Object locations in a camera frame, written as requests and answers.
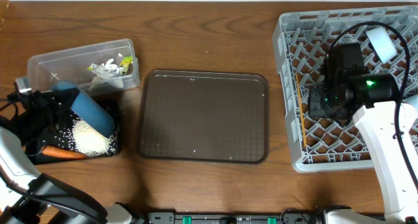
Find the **orange carrot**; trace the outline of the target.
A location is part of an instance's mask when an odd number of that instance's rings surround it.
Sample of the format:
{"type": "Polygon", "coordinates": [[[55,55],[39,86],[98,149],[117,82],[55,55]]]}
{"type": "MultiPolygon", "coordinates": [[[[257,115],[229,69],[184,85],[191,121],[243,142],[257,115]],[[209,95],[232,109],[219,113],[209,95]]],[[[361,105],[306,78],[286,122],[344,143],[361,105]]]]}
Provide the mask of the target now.
{"type": "Polygon", "coordinates": [[[54,146],[43,146],[41,148],[41,153],[50,157],[56,157],[60,159],[86,159],[87,156],[83,153],[73,152],[69,150],[64,150],[54,146]]]}

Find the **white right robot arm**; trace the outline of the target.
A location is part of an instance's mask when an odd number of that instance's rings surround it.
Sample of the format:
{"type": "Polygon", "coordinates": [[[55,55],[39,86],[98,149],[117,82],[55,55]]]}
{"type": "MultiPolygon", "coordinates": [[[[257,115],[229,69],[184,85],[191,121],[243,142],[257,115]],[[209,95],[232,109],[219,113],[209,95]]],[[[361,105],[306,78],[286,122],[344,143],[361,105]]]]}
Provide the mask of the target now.
{"type": "Polygon", "coordinates": [[[387,223],[417,222],[417,153],[409,129],[417,118],[403,103],[394,77],[371,74],[358,43],[331,48],[321,68],[323,84],[311,88],[308,113],[338,123],[353,121],[368,148],[378,177],[387,223]]]}

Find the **dark blue plate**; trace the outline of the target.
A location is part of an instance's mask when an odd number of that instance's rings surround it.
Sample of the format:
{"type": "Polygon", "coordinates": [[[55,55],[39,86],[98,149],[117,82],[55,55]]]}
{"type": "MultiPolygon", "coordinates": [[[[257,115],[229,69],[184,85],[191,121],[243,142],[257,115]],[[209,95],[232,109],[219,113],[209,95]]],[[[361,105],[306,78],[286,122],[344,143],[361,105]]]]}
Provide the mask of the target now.
{"type": "Polygon", "coordinates": [[[78,95],[72,102],[71,110],[104,137],[109,137],[115,129],[114,119],[99,106],[84,90],[72,82],[61,81],[51,86],[53,91],[75,89],[78,95]]]}

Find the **pile of white rice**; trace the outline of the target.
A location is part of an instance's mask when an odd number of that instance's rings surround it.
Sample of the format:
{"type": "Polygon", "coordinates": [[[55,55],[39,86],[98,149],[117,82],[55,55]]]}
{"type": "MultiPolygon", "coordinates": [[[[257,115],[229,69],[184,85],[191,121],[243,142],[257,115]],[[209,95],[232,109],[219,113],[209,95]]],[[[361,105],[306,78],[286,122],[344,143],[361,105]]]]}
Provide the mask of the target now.
{"type": "Polygon", "coordinates": [[[83,153],[88,158],[110,157],[119,153],[118,133],[118,126],[115,126],[114,132],[104,137],[84,120],[76,118],[56,133],[43,135],[41,142],[45,146],[83,153]]]}

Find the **pink plastic cup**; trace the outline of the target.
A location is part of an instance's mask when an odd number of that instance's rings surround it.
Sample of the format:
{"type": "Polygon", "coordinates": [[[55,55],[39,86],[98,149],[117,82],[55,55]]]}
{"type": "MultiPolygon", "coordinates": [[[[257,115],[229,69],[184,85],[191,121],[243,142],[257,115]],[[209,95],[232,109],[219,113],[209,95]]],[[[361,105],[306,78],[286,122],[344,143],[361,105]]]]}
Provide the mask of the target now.
{"type": "Polygon", "coordinates": [[[404,118],[406,121],[406,129],[410,130],[417,119],[417,111],[414,106],[410,104],[404,104],[404,118]]]}

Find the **light blue bowl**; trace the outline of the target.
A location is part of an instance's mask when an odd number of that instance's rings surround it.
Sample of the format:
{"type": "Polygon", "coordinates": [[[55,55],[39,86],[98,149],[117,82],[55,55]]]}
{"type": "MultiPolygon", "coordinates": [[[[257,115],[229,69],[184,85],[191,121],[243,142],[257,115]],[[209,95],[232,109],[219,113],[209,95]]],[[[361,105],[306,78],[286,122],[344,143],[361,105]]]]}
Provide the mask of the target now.
{"type": "Polygon", "coordinates": [[[383,27],[367,31],[366,36],[383,64],[390,61],[397,54],[390,36],[383,27]]]}

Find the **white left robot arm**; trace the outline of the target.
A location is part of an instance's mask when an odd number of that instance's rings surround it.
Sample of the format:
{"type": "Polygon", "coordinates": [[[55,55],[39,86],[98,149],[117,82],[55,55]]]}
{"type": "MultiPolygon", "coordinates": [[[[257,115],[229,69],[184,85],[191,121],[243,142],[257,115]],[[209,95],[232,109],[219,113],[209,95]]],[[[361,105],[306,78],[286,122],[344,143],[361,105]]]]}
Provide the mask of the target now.
{"type": "Polygon", "coordinates": [[[27,199],[61,208],[68,214],[84,216],[93,223],[106,223],[108,214],[101,204],[86,193],[39,173],[21,146],[37,138],[47,127],[55,127],[56,121],[69,111],[105,137],[114,132],[113,118],[72,82],[61,81],[50,91],[36,91],[30,95],[16,90],[8,95],[7,101],[10,104],[21,102],[25,112],[2,121],[1,142],[6,151],[1,156],[3,161],[15,162],[22,174],[32,176],[32,179],[18,183],[20,176],[10,175],[3,179],[6,186],[27,199]]]}

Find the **yellow green wrapper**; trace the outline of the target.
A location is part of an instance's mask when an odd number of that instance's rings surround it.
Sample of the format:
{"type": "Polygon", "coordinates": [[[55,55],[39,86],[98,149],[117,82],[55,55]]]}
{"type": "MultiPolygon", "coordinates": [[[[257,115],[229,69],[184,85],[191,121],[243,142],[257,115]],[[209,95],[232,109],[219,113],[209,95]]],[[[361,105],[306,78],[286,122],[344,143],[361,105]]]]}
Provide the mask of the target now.
{"type": "Polygon", "coordinates": [[[119,74],[120,75],[125,75],[127,73],[127,71],[129,70],[129,66],[133,61],[133,57],[132,56],[127,56],[124,57],[121,61],[121,63],[119,64],[119,74]]]}

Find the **light blue cup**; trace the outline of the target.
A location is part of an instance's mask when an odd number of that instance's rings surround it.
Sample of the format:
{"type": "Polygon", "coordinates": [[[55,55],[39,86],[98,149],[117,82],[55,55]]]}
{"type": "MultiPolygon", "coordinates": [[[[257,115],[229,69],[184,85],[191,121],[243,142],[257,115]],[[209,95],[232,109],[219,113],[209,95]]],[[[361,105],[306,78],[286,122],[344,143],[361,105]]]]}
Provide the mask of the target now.
{"type": "Polygon", "coordinates": [[[418,94],[408,97],[405,99],[405,102],[412,105],[412,107],[414,107],[414,109],[418,112],[418,94]]]}

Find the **wooden chopstick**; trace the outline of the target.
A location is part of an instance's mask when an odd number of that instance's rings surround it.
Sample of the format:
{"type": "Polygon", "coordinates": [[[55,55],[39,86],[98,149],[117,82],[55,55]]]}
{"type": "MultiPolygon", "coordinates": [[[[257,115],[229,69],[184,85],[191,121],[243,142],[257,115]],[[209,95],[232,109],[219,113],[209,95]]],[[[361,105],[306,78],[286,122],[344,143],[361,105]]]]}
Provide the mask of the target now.
{"type": "Polygon", "coordinates": [[[301,99],[300,83],[299,83],[299,79],[298,79],[298,74],[295,74],[295,82],[296,82],[296,85],[297,85],[297,99],[298,99],[298,107],[299,107],[299,112],[300,112],[300,124],[301,124],[301,131],[302,131],[303,150],[305,150],[307,148],[307,141],[306,141],[304,113],[303,113],[303,107],[302,107],[302,99],[301,99]]]}

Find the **aluminium foil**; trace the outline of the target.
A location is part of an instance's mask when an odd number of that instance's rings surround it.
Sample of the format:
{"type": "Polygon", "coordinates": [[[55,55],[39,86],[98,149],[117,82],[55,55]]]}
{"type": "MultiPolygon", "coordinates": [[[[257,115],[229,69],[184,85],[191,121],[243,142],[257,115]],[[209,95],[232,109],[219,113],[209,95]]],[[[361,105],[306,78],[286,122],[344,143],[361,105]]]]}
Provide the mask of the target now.
{"type": "Polygon", "coordinates": [[[106,63],[100,65],[92,63],[88,70],[102,79],[109,79],[121,74],[121,68],[114,64],[114,59],[109,59],[106,63]]]}

